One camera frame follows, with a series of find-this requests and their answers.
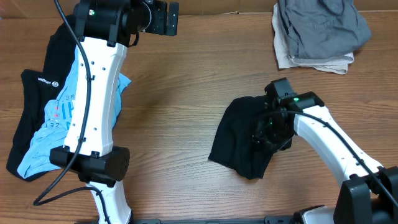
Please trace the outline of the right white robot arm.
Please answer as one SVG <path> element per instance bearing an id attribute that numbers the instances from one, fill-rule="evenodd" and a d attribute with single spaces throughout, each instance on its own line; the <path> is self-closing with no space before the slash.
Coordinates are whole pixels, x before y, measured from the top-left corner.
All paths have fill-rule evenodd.
<path id="1" fill-rule="evenodd" d="M 304 208 L 285 217 L 286 223 L 397 223 L 397 167 L 385 168 L 358 147 L 313 92 L 266 96 L 259 116 L 266 146 L 276 151 L 289 147 L 293 135 L 303 138 L 340 186 L 335 207 Z"/>

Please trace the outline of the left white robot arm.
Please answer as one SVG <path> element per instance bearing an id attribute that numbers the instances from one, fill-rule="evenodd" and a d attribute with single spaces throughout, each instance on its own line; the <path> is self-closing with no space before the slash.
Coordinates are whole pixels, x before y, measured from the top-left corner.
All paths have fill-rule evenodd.
<path id="1" fill-rule="evenodd" d="M 179 4 L 165 1 L 81 1 L 72 33 L 78 59 L 76 100 L 64 143 L 49 160 L 76 173 L 96 203 L 100 223 L 132 223 L 123 178 L 128 148 L 113 144 L 113 108 L 121 67 L 141 32 L 175 36 Z"/>

